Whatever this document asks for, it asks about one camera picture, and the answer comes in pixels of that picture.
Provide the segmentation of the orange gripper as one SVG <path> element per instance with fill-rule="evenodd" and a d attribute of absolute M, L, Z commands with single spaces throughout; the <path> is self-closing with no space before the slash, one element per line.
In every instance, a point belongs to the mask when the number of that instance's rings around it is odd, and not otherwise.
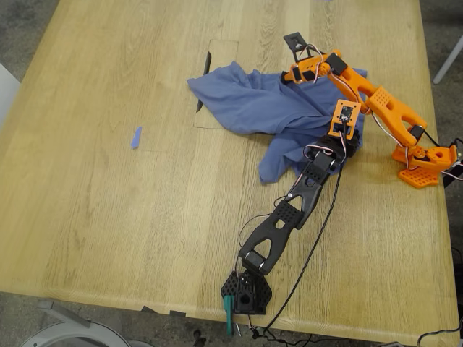
<path fill-rule="evenodd" d="M 299 85 L 303 82 L 316 81 L 319 77 L 327 75 L 331 69 L 326 63 L 328 54 L 303 59 L 291 65 L 291 72 L 281 73 L 283 85 Z"/>

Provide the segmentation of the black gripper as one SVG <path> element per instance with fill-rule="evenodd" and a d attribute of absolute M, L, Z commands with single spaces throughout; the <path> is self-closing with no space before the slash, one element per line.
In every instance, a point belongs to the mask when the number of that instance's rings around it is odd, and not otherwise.
<path fill-rule="evenodd" d="M 350 140 L 339 132 L 336 136 L 324 135 L 316 143 L 324 154 L 334 162 L 332 166 L 338 166 L 351 158 L 361 147 L 359 132 L 354 131 Z"/>

